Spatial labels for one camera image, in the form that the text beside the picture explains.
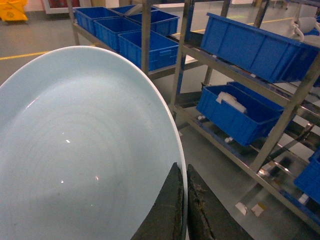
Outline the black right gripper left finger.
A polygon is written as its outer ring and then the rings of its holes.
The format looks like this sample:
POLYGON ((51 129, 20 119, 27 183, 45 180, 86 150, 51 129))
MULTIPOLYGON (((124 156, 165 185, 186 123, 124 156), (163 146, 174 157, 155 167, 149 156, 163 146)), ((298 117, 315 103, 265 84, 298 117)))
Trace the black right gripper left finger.
POLYGON ((175 162, 133 240, 179 240, 182 236, 183 176, 175 162))

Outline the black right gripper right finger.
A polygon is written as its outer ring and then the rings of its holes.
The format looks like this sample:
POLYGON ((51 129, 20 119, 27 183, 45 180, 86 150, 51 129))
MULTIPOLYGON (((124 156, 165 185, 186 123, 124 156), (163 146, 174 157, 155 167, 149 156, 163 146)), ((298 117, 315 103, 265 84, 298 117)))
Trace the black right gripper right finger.
POLYGON ((197 170, 187 166, 187 228, 191 240, 251 240, 197 170))

